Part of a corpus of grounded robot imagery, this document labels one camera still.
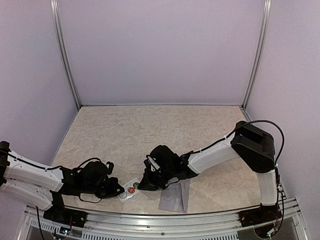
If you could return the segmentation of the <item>sticker sheet with seals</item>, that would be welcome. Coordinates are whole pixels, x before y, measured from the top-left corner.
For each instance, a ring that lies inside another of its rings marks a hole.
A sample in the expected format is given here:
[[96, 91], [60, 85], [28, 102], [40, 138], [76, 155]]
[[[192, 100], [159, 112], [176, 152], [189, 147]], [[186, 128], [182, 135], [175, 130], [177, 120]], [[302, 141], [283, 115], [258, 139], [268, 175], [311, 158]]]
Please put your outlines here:
[[132, 197], [134, 197], [135, 195], [140, 193], [139, 189], [136, 189], [133, 187], [134, 183], [140, 183], [140, 180], [136, 177], [132, 180], [130, 180], [129, 182], [127, 182], [123, 188], [124, 188], [124, 197], [118, 197], [119, 200], [123, 203], [129, 199], [131, 199]]

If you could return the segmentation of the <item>grey envelope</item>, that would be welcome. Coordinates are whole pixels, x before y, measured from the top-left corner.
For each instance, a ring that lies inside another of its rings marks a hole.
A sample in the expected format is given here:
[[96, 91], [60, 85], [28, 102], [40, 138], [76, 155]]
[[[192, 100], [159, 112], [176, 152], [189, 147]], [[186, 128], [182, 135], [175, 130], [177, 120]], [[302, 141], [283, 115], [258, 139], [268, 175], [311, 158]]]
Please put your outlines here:
[[187, 213], [189, 206], [190, 180], [185, 179], [161, 191], [158, 209]]

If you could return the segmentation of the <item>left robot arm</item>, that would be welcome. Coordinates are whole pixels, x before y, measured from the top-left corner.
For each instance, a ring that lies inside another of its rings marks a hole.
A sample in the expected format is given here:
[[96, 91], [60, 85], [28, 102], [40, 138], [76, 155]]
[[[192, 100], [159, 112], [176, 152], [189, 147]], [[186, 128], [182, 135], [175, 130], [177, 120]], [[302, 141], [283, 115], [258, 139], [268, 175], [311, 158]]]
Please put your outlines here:
[[70, 218], [64, 196], [93, 195], [99, 200], [116, 197], [125, 189], [112, 177], [114, 164], [92, 157], [79, 166], [48, 166], [29, 160], [0, 143], [0, 190], [48, 211], [63, 223]]

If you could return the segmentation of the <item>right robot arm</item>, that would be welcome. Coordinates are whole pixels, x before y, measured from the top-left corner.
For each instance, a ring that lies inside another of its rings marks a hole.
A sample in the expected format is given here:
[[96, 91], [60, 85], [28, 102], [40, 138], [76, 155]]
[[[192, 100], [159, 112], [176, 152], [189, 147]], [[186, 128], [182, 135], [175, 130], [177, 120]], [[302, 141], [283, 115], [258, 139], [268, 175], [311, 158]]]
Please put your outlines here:
[[275, 212], [278, 202], [275, 145], [273, 136], [246, 121], [211, 145], [178, 155], [166, 145], [158, 145], [144, 160], [144, 173], [139, 190], [166, 189], [174, 181], [191, 179], [229, 160], [242, 159], [256, 174], [261, 207], [256, 218], [266, 222]]

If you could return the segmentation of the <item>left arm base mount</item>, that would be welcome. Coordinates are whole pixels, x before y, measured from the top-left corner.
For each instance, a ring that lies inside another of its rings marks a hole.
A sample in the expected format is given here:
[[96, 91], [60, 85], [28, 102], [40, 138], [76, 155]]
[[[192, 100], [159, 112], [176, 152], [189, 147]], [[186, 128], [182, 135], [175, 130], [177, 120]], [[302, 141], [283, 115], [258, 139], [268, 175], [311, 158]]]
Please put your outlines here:
[[65, 224], [70, 227], [83, 228], [88, 213], [65, 207], [63, 197], [58, 192], [50, 191], [52, 195], [51, 207], [44, 211], [43, 217], [47, 220]]

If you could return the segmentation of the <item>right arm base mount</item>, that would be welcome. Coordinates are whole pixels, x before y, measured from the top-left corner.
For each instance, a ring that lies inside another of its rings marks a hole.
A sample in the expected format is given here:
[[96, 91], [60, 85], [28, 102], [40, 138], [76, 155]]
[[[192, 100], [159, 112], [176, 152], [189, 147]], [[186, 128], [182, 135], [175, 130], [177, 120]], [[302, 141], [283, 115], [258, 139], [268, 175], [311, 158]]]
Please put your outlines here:
[[238, 215], [242, 227], [275, 221], [283, 216], [278, 203], [270, 206], [260, 204], [257, 208], [242, 210]]

